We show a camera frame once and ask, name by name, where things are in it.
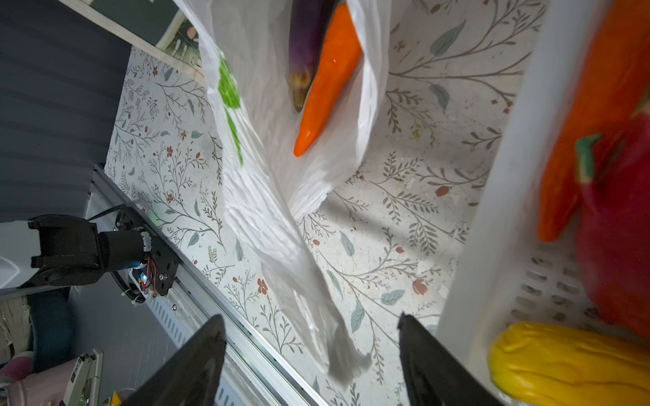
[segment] corrugated wall panel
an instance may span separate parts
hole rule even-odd
[[[3,0],[0,38],[0,222],[82,216],[131,46],[57,0]]]

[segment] basket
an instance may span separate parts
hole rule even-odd
[[[536,236],[541,175],[609,4],[551,3],[438,326],[436,337],[496,394],[488,349],[511,323],[562,324],[642,340],[598,320],[575,262],[576,219],[552,244]]]

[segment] eggplant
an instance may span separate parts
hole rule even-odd
[[[289,27],[289,85],[297,112],[319,66],[325,32],[338,0],[294,0]]]

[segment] yellow vegetable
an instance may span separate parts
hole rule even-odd
[[[650,348],[541,323],[511,325],[489,352],[492,381],[540,406],[650,405]]]

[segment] table surface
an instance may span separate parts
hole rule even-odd
[[[364,163],[299,222],[355,345],[372,353],[347,388],[319,371],[273,282],[222,221],[221,143],[204,88],[134,48],[106,172],[327,402],[408,404],[398,317],[435,331],[546,7],[405,1]]]

